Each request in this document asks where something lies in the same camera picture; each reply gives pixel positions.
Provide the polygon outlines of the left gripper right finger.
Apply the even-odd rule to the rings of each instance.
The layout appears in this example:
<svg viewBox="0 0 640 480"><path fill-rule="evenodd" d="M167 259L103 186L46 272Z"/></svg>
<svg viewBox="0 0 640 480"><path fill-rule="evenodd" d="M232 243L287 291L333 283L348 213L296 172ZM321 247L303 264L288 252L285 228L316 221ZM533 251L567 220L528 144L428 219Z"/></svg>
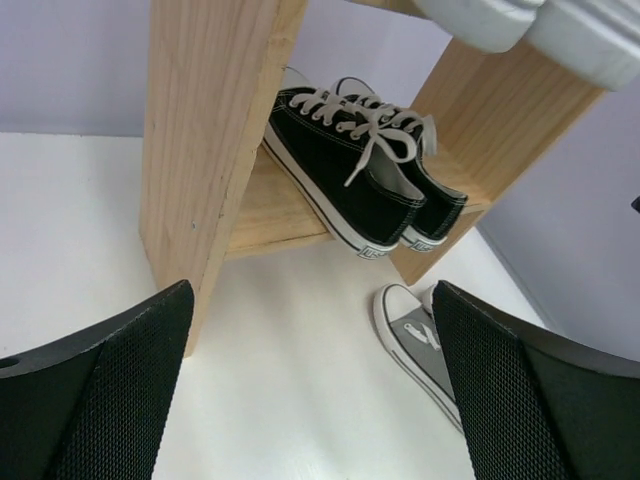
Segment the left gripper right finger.
<svg viewBox="0 0 640 480"><path fill-rule="evenodd" d="M447 281L432 308L476 478L638 478L638 362Z"/></svg>

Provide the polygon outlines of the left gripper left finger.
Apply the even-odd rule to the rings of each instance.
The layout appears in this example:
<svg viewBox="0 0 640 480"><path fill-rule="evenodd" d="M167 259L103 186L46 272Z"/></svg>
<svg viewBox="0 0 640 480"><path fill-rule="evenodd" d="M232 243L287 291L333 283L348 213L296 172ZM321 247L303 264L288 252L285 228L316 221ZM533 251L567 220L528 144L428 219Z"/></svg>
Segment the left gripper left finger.
<svg viewBox="0 0 640 480"><path fill-rule="evenodd" d="M152 477L191 328L182 280L1 361L4 479Z"/></svg>

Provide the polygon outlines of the black canvas sneaker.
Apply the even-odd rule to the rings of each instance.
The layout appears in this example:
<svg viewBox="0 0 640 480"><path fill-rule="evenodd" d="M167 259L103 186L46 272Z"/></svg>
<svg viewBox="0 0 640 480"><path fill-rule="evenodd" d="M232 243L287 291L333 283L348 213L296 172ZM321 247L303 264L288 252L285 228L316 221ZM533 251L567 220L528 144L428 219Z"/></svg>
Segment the black canvas sneaker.
<svg viewBox="0 0 640 480"><path fill-rule="evenodd" d="M412 135L285 70L263 145L320 220L358 257L389 255L425 203L400 167L416 159Z"/></svg>
<svg viewBox="0 0 640 480"><path fill-rule="evenodd" d="M468 202L468 195L442 184L425 168L423 160L437 153L437 131L432 116L392 103L384 102L363 80L347 76L331 86L333 94L360 107L382 112L384 127L403 130L417 144L416 157L400 165L408 180L422 192L425 204L418 210L413 223L402 234L401 242L415 252L429 252L439 247L459 219Z"/></svg>

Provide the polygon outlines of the wooden two-tier shoe shelf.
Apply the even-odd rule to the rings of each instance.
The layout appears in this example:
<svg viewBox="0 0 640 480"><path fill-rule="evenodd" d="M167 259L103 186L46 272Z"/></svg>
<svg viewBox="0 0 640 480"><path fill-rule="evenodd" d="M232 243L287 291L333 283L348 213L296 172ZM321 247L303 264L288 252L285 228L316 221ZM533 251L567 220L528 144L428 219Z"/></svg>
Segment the wooden two-tier shoe shelf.
<svg viewBox="0 0 640 480"><path fill-rule="evenodd" d="M194 350L224 261L325 236L290 182L253 171L306 3L155 1L150 10L139 229L156 284L194 287ZM440 175L483 195L449 243L603 92L527 43L489 55L452 40L412 104L437 119Z"/></svg>

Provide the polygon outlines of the white sneaker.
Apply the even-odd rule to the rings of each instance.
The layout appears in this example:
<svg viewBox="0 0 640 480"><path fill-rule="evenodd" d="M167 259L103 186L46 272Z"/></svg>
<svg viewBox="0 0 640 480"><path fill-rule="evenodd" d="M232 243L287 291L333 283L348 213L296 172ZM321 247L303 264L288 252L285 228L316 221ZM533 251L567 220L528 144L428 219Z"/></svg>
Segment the white sneaker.
<svg viewBox="0 0 640 480"><path fill-rule="evenodd" d="M486 53L510 50L544 0L417 0L413 4L456 40Z"/></svg>
<svg viewBox="0 0 640 480"><path fill-rule="evenodd" d="M639 75L637 1L547 1L525 38L550 59L609 91Z"/></svg>

